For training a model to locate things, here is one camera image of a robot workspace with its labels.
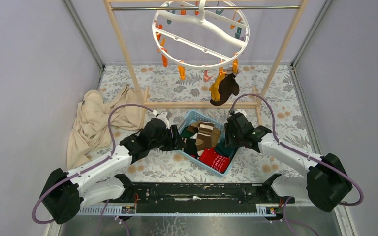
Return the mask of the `brown striped sock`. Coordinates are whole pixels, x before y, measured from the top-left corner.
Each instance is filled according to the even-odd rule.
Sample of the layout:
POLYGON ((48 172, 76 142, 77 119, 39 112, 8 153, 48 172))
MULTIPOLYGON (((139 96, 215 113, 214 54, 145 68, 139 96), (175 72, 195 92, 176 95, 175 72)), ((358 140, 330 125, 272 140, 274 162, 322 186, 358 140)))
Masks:
POLYGON ((215 128, 214 123, 200 122, 196 137, 197 153, 200 157, 205 149, 214 148, 221 136, 221 130, 215 128))

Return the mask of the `white round clip hanger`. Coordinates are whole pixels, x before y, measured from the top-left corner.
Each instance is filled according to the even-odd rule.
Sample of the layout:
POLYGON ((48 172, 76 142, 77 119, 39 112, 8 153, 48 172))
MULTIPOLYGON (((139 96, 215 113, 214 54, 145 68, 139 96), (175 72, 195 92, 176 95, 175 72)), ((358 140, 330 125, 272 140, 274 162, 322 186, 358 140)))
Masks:
POLYGON ((167 1, 154 14, 152 35, 162 64, 187 69, 228 67, 244 53, 250 39, 246 15, 230 1, 167 1))

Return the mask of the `tan brown sock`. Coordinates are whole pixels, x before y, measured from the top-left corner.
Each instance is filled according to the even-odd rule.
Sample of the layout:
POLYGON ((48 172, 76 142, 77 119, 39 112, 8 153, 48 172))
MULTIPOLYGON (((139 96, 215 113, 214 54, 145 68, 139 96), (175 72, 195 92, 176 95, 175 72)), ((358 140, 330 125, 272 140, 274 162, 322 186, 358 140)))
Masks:
POLYGON ((196 121, 189 126, 186 127, 186 130, 191 133, 198 133, 199 132, 199 125, 200 121, 196 121))

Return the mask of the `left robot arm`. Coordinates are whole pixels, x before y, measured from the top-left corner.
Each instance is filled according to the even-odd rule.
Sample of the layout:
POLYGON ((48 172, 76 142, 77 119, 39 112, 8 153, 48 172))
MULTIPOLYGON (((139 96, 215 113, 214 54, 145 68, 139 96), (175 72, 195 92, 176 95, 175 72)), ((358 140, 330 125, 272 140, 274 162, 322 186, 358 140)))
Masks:
POLYGON ((133 189, 115 177, 115 172, 147 157, 153 149, 168 152, 184 145, 176 125, 153 118, 143 129, 122 139, 113 153, 66 172, 61 168, 53 170, 33 211, 43 204, 52 216, 48 223, 63 224, 94 203, 109 199, 127 202, 133 189))

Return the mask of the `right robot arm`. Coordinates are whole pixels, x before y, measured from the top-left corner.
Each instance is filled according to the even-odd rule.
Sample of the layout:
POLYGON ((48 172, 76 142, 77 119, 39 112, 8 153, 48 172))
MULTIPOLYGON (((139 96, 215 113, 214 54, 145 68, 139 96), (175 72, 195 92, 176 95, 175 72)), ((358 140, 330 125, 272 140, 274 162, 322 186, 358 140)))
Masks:
POLYGON ((263 184, 262 195, 266 201, 274 203, 280 197, 307 199, 320 210, 331 212, 352 190, 342 163, 331 153, 326 156, 307 153, 295 145, 276 140, 270 129, 254 127, 240 112, 227 118, 224 130, 226 146, 244 147, 269 155, 300 174, 300 177, 272 175, 263 184))

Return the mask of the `dark brown sock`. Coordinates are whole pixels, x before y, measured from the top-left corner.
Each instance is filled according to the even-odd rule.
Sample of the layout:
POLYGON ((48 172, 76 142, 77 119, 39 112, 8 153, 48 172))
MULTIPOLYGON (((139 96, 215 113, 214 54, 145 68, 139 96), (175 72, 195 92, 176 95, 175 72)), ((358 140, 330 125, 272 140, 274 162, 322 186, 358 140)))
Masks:
POLYGON ((237 96, 240 88, 239 84, 235 80, 236 74, 230 73, 225 76, 218 86, 218 93, 220 95, 220 101, 215 101, 212 98, 210 103, 214 106, 222 106, 228 101, 231 95, 237 96))

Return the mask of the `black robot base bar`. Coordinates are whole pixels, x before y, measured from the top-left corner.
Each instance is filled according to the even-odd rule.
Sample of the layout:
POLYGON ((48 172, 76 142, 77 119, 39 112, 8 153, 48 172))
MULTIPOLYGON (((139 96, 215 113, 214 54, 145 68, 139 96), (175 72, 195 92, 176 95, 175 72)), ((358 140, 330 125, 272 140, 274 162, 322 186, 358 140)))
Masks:
POLYGON ((118 174, 124 193, 114 203, 136 207, 145 214, 243 214, 257 213, 258 206, 277 209, 295 199, 278 196, 270 186, 252 183, 156 183, 132 182, 118 174))

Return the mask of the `black sock with beige stripes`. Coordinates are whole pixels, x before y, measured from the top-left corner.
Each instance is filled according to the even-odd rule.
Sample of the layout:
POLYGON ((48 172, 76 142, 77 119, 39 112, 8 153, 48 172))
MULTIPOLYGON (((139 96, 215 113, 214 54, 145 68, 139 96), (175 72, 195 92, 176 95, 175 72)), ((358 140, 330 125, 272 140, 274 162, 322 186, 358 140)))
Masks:
POLYGON ((183 148, 183 152, 195 159, 198 159, 199 156, 197 153, 196 139, 184 138, 184 142, 185 142, 185 147, 183 148))

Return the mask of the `red patterned sock pair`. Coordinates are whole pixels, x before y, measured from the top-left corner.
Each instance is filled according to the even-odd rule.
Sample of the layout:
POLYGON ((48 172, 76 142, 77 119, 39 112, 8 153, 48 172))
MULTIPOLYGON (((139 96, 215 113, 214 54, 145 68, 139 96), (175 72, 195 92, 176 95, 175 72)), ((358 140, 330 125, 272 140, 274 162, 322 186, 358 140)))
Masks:
POLYGON ((227 170, 231 162, 229 157, 216 153, 214 148, 205 149, 198 160, 221 174, 227 170))

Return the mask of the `dark teal sock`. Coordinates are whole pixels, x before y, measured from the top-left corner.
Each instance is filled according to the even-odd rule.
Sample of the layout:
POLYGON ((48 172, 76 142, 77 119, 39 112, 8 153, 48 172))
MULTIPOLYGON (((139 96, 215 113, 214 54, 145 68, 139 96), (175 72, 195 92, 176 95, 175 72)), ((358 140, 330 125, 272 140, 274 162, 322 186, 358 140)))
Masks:
POLYGON ((219 142, 217 143, 217 145, 215 146, 214 148, 215 150, 215 153, 217 153, 218 155, 221 155, 221 156, 225 156, 225 157, 228 157, 229 159, 233 159, 233 157, 235 156, 238 148, 235 148, 235 147, 227 147, 225 145, 225 142, 219 142))

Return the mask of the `dark green sock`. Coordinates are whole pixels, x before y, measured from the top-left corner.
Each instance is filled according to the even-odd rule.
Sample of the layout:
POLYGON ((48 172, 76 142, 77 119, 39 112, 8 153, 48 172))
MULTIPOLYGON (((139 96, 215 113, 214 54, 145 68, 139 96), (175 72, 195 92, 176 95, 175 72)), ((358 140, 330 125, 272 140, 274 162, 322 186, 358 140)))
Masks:
POLYGON ((180 136, 181 136, 182 138, 191 138, 191 137, 194 136, 195 134, 196 134, 196 132, 188 131, 188 130, 187 130, 187 127, 185 127, 185 128, 182 130, 180 136))

